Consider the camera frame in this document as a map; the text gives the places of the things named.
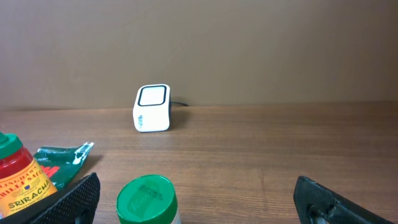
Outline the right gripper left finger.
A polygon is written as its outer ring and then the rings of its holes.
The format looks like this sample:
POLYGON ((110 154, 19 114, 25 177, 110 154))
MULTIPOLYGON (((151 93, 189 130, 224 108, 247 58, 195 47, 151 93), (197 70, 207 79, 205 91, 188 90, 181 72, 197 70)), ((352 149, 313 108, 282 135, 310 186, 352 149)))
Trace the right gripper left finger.
POLYGON ((92 224, 100 200, 95 172, 1 220, 1 224, 92 224))

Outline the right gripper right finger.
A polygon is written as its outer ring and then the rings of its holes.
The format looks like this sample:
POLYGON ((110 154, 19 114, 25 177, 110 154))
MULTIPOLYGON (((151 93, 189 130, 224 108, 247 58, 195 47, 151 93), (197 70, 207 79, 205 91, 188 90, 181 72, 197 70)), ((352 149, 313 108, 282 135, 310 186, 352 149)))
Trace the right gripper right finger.
POLYGON ((393 224, 306 176, 298 177, 293 198, 304 224, 393 224))

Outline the green 3M gloves packet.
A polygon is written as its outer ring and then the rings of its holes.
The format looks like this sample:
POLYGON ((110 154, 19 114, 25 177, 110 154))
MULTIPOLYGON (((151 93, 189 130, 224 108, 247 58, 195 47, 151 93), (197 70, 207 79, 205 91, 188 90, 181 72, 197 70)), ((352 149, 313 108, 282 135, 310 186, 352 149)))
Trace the green 3M gloves packet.
POLYGON ((93 142, 68 148, 42 146, 33 157, 57 190, 62 190, 79 173, 93 146, 93 142))

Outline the sriracha bottle green cap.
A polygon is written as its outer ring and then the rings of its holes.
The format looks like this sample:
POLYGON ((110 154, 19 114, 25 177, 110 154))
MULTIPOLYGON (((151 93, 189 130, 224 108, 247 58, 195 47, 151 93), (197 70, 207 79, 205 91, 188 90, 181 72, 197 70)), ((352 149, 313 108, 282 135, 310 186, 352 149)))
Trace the sriracha bottle green cap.
POLYGON ((57 188, 17 135, 1 133, 1 218, 55 192, 57 188))

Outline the green lid jar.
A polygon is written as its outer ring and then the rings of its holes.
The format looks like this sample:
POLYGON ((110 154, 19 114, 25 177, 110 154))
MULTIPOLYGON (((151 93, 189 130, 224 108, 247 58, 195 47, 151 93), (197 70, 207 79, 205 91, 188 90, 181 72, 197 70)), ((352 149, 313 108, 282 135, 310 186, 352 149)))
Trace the green lid jar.
POLYGON ((125 185, 116 199, 121 224, 181 224, 173 183, 162 175, 144 175, 125 185))

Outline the white barcode scanner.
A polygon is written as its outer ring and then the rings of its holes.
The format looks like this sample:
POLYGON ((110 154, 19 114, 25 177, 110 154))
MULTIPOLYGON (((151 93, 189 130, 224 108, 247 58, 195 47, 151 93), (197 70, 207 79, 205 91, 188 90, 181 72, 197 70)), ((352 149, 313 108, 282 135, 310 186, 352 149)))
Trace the white barcode scanner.
POLYGON ((170 87, 144 85, 137 92, 132 108, 134 127, 141 133, 166 131, 170 127, 170 87))

